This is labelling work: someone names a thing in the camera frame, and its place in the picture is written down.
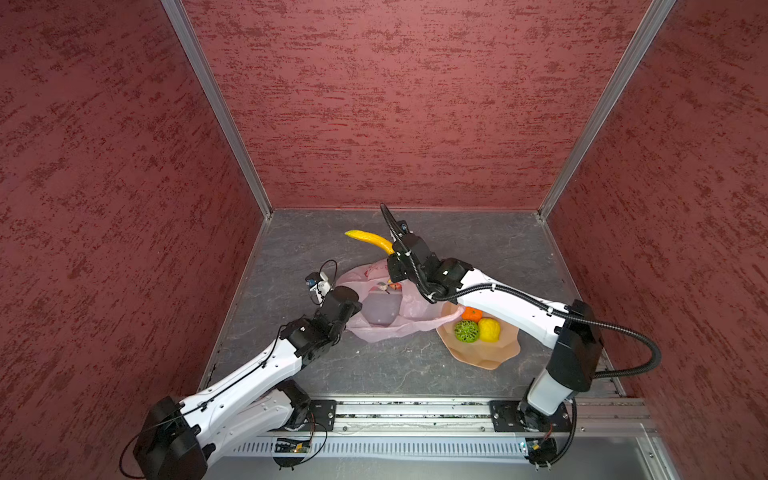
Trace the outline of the green fake fruit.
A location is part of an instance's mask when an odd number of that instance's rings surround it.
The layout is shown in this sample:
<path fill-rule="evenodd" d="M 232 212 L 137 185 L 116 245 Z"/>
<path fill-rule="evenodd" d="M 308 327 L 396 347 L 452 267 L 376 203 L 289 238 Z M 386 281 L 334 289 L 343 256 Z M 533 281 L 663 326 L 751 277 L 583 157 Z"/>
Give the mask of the green fake fruit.
<path fill-rule="evenodd" d="M 454 324 L 453 333 L 462 343 L 474 343 L 480 338 L 479 324 L 473 320 L 460 320 Z"/>

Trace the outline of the orange fake tangerine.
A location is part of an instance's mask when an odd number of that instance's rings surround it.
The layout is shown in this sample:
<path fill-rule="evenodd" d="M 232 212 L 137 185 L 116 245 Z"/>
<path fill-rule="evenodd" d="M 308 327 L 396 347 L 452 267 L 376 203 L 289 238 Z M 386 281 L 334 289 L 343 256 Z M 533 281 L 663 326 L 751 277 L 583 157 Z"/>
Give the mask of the orange fake tangerine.
<path fill-rule="evenodd" d="M 479 322 L 483 319 L 484 313 L 475 308 L 465 307 L 461 318 L 465 321 Z"/>

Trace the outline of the yellow fake lemon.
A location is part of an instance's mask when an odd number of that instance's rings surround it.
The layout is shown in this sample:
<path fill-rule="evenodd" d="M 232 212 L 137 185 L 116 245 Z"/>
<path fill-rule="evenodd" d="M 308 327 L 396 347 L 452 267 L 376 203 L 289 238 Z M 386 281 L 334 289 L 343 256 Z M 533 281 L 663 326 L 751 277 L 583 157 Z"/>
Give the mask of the yellow fake lemon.
<path fill-rule="evenodd" d="M 496 343 L 500 340 L 501 324 L 492 318 L 482 318 L 478 321 L 478 339 L 485 343 Z"/>

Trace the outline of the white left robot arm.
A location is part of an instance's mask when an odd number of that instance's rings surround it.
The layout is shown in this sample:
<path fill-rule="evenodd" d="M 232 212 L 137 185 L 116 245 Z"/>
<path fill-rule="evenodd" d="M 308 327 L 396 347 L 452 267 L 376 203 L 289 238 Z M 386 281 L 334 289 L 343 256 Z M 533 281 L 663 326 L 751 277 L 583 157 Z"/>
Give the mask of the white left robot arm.
<path fill-rule="evenodd" d="M 281 326 L 262 353 L 223 380 L 152 405 L 124 449 L 140 478 L 201 479 L 238 442 L 284 426 L 299 428 L 310 399 L 293 376 L 334 346 L 361 308 L 354 290 L 335 287 L 313 315 Z"/>

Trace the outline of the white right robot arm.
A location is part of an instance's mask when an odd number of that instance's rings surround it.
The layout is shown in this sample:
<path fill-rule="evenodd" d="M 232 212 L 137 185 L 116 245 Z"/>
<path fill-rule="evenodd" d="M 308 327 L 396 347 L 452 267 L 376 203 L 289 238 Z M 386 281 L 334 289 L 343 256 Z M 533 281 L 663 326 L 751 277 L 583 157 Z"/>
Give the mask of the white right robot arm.
<path fill-rule="evenodd" d="M 603 349 L 599 329 L 588 323 L 590 307 L 581 301 L 570 305 L 545 301 L 496 281 L 466 262 L 441 260 L 412 233 L 395 233 L 393 238 L 393 253 L 387 259 L 392 281 L 413 283 L 431 303 L 480 310 L 551 350 L 546 367 L 518 405 L 519 422 L 527 430 L 547 430 L 566 400 L 590 390 Z"/>

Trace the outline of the pink plastic bag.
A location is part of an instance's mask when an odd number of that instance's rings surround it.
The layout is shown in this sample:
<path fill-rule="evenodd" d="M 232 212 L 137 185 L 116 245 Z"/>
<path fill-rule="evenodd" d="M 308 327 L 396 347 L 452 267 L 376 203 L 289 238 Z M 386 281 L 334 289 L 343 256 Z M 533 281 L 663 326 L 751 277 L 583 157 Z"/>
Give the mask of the pink plastic bag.
<path fill-rule="evenodd" d="M 389 283 L 386 259 L 355 267 L 340 277 L 337 285 L 353 289 L 362 304 L 348 321 L 347 331 L 376 343 L 435 330 L 452 321 L 441 314 L 442 306 L 450 302 L 429 303 L 409 281 L 400 282 L 401 292 L 390 292 Z"/>

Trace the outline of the yellow fake banana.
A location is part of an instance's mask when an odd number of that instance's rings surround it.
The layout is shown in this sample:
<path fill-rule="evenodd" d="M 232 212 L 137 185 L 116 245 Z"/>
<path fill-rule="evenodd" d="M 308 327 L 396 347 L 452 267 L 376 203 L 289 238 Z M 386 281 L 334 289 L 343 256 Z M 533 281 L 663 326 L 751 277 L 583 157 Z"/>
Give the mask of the yellow fake banana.
<path fill-rule="evenodd" d="M 354 240 L 376 246 L 383 250 L 387 255 L 392 255 L 394 253 L 392 241 L 377 234 L 362 230 L 349 230 L 345 232 L 345 235 Z"/>

